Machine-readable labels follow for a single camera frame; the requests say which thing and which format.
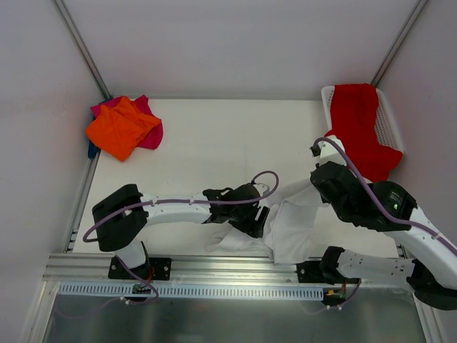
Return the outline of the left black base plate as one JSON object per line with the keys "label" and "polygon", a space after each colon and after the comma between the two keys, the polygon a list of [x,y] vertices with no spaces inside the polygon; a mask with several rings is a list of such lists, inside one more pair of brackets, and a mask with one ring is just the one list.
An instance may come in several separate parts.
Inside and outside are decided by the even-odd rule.
{"label": "left black base plate", "polygon": [[119,261],[113,257],[110,262],[108,278],[115,280],[135,279],[134,275],[146,281],[168,281],[170,280],[172,259],[163,257],[149,257],[145,264],[127,270]]}

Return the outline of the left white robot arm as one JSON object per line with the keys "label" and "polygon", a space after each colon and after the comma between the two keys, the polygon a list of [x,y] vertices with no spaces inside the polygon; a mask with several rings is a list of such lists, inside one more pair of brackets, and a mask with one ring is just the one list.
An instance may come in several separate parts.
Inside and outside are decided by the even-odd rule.
{"label": "left white robot arm", "polygon": [[263,184],[250,182],[235,189],[205,189],[177,199],[141,193],[136,184],[127,184],[92,208],[96,226],[95,242],[102,252],[114,253],[124,270],[134,279],[145,277],[150,263],[142,229],[179,222],[230,224],[254,238],[261,236],[269,208],[261,203],[268,192]]}

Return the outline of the right aluminium corner post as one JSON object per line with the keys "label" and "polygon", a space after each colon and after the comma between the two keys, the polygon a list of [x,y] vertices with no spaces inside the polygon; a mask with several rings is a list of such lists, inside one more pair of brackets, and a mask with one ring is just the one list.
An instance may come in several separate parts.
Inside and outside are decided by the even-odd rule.
{"label": "right aluminium corner post", "polygon": [[412,7],[412,10],[406,17],[406,20],[404,21],[395,39],[393,40],[388,51],[386,52],[386,55],[383,57],[380,66],[377,68],[376,73],[374,74],[371,80],[371,85],[373,85],[374,87],[378,87],[381,84],[384,76],[388,72],[390,65],[392,65],[394,59],[401,50],[401,47],[406,42],[408,36],[413,31],[414,26],[423,15],[423,12],[425,11],[429,3],[429,0],[418,0],[415,2],[415,4]]}

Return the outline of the pink t shirt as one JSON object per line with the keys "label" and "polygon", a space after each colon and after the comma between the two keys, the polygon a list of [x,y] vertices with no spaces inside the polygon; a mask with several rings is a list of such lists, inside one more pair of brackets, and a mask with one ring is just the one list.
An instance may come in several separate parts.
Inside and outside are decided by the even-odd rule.
{"label": "pink t shirt", "polygon": [[[93,120],[95,120],[99,114],[101,113],[101,107],[106,105],[108,108],[115,107],[121,101],[121,96],[116,98],[111,98],[109,100],[103,101],[95,106],[91,107],[91,111],[93,114]],[[144,149],[157,149],[162,142],[164,136],[164,128],[160,118],[156,117],[150,106],[149,106],[149,98],[146,95],[141,95],[140,97],[132,100],[132,102],[136,105],[136,107],[145,115],[152,116],[154,119],[159,121],[159,124],[152,128],[148,134],[137,144],[137,147],[141,147]]]}

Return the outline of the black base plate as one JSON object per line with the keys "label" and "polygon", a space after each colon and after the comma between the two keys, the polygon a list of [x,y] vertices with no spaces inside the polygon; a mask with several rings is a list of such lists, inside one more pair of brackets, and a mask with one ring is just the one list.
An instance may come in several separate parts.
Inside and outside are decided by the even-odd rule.
{"label": "black base plate", "polygon": [[357,284],[358,278],[344,277],[336,267],[331,267],[322,261],[305,261],[296,265],[299,283],[307,284]]}
{"label": "black base plate", "polygon": [[110,262],[108,278],[115,280],[135,279],[134,275],[146,281],[168,281],[170,280],[172,259],[163,257],[149,257],[145,264],[127,270],[119,261],[113,257]]}

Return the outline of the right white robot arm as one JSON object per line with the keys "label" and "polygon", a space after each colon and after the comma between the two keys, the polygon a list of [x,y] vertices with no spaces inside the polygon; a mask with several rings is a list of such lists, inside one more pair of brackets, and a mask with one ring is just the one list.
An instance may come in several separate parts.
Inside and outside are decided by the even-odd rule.
{"label": "right white robot arm", "polygon": [[381,258],[328,247],[319,264],[325,281],[386,282],[411,290],[430,307],[456,310],[456,245],[429,222],[402,186],[390,181],[366,183],[332,161],[311,172],[310,181],[342,222],[385,234],[412,256]]}

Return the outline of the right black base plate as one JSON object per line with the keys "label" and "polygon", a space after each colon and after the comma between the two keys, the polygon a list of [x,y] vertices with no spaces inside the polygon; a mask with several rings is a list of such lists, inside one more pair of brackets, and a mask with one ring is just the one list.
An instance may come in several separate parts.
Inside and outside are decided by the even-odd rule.
{"label": "right black base plate", "polygon": [[357,284],[358,278],[344,277],[336,267],[331,267],[322,261],[305,261],[296,265],[299,283],[307,284]]}

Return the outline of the red t shirt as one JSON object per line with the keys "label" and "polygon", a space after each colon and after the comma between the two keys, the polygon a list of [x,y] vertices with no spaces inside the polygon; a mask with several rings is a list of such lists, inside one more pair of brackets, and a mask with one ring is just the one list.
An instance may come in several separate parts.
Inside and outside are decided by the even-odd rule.
{"label": "red t shirt", "polygon": [[372,182],[388,180],[403,153],[377,140],[378,95],[369,84],[336,85],[331,100],[331,129],[362,176]]}

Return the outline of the orange t shirt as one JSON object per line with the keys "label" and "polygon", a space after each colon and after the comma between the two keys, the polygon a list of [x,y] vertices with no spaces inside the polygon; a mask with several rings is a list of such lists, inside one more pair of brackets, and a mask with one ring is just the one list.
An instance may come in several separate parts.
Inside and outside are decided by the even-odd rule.
{"label": "orange t shirt", "polygon": [[122,96],[113,108],[101,107],[101,113],[86,128],[86,135],[100,150],[119,161],[126,161],[148,132],[159,124],[143,114],[132,99]]}

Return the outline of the white t shirt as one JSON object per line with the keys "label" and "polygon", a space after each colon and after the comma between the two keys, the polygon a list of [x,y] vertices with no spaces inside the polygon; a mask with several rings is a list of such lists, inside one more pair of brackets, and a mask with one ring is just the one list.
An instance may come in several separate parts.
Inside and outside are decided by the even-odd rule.
{"label": "white t shirt", "polygon": [[263,234],[253,238],[237,230],[213,234],[207,252],[263,253],[274,264],[300,264],[313,250],[311,233],[320,208],[326,205],[309,179],[289,184],[266,198],[270,209]]}

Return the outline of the blue t shirt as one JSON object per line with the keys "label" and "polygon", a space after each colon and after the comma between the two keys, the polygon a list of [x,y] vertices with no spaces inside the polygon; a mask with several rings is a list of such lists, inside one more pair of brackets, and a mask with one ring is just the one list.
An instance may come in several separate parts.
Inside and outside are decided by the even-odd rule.
{"label": "blue t shirt", "polygon": [[89,159],[94,159],[99,152],[99,148],[92,142],[89,142],[87,156]]}

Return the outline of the white plastic basket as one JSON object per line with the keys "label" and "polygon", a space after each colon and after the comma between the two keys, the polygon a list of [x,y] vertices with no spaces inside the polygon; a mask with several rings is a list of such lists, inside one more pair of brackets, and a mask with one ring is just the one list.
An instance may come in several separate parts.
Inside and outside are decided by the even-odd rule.
{"label": "white plastic basket", "polygon": [[[325,86],[321,90],[323,110],[328,130],[332,127],[331,102],[334,92],[335,86]],[[404,153],[404,144],[395,116],[388,105],[384,93],[380,89],[376,89],[376,93],[378,95],[378,108],[376,110],[375,131],[378,143]]]}

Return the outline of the aluminium corner post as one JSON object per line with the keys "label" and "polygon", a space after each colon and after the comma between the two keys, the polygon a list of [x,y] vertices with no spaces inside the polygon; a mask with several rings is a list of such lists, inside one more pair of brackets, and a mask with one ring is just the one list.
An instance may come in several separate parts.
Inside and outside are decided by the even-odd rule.
{"label": "aluminium corner post", "polygon": [[112,94],[109,91],[104,78],[102,77],[94,58],[89,51],[81,32],[74,21],[71,12],[69,11],[66,2],[63,0],[52,0],[51,3],[53,4],[56,12],[60,16],[66,30],[68,31],[72,41],[74,42],[80,57],[82,58],[86,68],[88,69],[96,88],[99,90],[99,93],[103,97],[103,99],[108,100],[112,98]]}
{"label": "aluminium corner post", "polygon": [[413,31],[414,26],[423,15],[423,12],[425,11],[429,3],[429,0],[418,0],[415,2],[415,4],[412,7],[412,10],[406,17],[406,20],[404,21],[395,39],[393,40],[388,51],[386,52],[386,55],[383,57],[380,66],[377,68],[376,73],[374,74],[371,80],[371,85],[373,85],[374,87],[378,87],[381,84],[384,76],[388,72],[390,65],[392,65],[394,59],[401,50],[401,47],[406,42],[408,36]]}

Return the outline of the left aluminium corner post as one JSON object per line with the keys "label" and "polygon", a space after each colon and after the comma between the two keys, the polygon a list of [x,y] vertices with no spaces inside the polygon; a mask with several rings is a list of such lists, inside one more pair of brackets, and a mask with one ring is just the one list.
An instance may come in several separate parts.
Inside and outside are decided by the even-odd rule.
{"label": "left aluminium corner post", "polygon": [[66,2],[63,0],[52,0],[51,3],[53,4],[56,12],[60,16],[66,30],[68,31],[72,41],[74,42],[80,57],[82,58],[86,68],[88,69],[96,88],[99,90],[99,93],[103,97],[103,99],[108,100],[112,98],[112,94],[109,91],[104,78],[102,77],[94,58],[89,51],[81,32],[74,21],[71,12],[69,11]]}

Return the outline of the aluminium mounting rail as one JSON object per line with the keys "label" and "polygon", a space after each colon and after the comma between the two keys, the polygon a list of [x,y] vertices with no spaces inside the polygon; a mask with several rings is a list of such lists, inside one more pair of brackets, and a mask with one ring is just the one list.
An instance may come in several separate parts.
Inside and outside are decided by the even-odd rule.
{"label": "aluminium mounting rail", "polygon": [[[115,282],[108,278],[109,254],[51,254],[43,275],[45,281]],[[223,285],[312,285],[299,283],[296,265],[275,265],[266,257],[172,256],[170,280],[155,284],[223,284]]]}

